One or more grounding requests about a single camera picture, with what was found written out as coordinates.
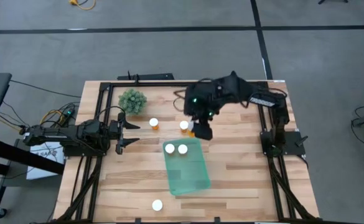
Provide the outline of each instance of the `desk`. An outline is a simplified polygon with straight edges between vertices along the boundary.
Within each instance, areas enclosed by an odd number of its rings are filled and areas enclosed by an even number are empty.
[[[9,73],[0,73],[0,107],[7,89],[9,88],[11,77],[12,75]],[[0,157],[14,161],[12,164],[10,161],[7,165],[0,164],[0,175],[4,176],[0,181],[0,204],[6,187],[25,186],[25,183],[27,182],[26,175],[20,174],[26,172],[27,166],[37,167],[57,174],[63,173],[63,164],[30,153],[29,148],[22,149],[22,146],[18,147],[17,143],[15,146],[10,146],[0,141]],[[0,218],[4,217],[5,214],[6,210],[0,209]]]
[[[85,83],[77,123],[94,117],[100,83]],[[284,82],[268,82],[268,85],[287,91]],[[111,104],[118,105],[118,96],[129,88],[116,87]],[[211,189],[175,197],[168,189],[162,143],[188,137],[179,130],[179,122],[188,120],[188,117],[172,106],[175,99],[172,92],[183,88],[157,86],[135,89],[147,96],[147,107],[142,115],[127,117],[130,123],[141,129],[124,130],[124,137],[141,139],[129,145],[123,155],[115,153],[116,142],[113,142],[103,158],[94,222],[134,222],[135,218],[142,218],[142,222],[213,222],[214,217],[220,217],[223,222],[278,220],[267,158],[262,153],[259,139],[261,124],[256,105],[244,109],[239,104],[229,104],[221,109],[220,115],[211,122],[213,139],[201,140]],[[107,91],[103,96],[102,109],[106,104],[106,94]],[[292,131],[297,127],[289,98],[287,104],[291,121],[286,131]],[[177,101],[176,106],[182,108],[183,101]],[[118,113],[116,108],[111,109],[110,119],[116,119]],[[152,117],[159,120],[157,131],[149,125]],[[309,213],[318,216],[306,165],[296,156],[285,156],[284,159],[291,190]],[[65,165],[54,218],[61,216],[70,205],[79,160],[79,157],[73,157]],[[288,217],[285,196],[280,191],[284,216]],[[85,197],[83,218],[88,213],[89,199],[90,193]],[[160,212],[151,208],[155,199],[161,199],[164,204]]]

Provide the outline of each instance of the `gray carpet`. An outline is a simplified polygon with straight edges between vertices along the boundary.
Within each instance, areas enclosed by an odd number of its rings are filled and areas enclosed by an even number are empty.
[[[263,26],[364,25],[364,1],[319,6],[314,0],[258,0],[258,8]],[[243,0],[101,0],[92,11],[60,0],[0,0],[0,29],[253,24],[251,4]],[[350,130],[353,110],[364,106],[364,30],[266,31],[264,38],[273,77],[287,81],[297,125],[309,136],[320,216],[364,223],[364,145]],[[176,79],[236,70],[243,78],[264,79],[255,31],[0,35],[0,72],[54,91],[80,95],[84,81],[114,80],[128,70],[172,72]],[[71,101],[15,83],[6,96],[29,124]],[[1,111],[11,112],[6,106]],[[364,139],[364,127],[355,131]],[[18,137],[0,123],[1,141],[13,144]],[[11,213],[0,223],[46,221],[60,181],[7,189],[1,206]]]

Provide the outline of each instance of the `orange cup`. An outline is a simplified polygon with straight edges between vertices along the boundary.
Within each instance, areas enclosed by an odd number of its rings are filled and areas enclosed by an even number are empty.
[[[194,137],[195,137],[194,132],[192,132],[192,131],[190,131],[190,130],[187,130],[187,134],[188,134],[190,137],[192,137],[192,138],[194,138]]]
[[[189,128],[189,122],[187,121],[181,121],[180,124],[180,130],[185,133],[187,131],[187,129]]]
[[[150,126],[153,130],[157,130],[158,129],[158,119],[157,118],[151,118],[150,121]]]

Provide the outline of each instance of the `white paper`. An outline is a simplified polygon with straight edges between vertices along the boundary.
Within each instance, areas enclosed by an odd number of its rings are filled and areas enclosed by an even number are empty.
[[[45,157],[52,161],[64,164],[64,153],[63,147],[59,142],[46,142],[39,146],[32,146],[30,149],[31,153],[37,154],[38,156]],[[50,177],[57,175],[53,172],[41,170],[38,168],[28,167],[27,180],[34,180],[43,177]]]

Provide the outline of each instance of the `artificial plant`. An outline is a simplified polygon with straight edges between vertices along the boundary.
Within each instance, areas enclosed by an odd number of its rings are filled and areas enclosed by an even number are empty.
[[[146,106],[147,98],[142,92],[128,89],[119,96],[118,104],[125,110],[126,114],[137,115],[141,114]]]

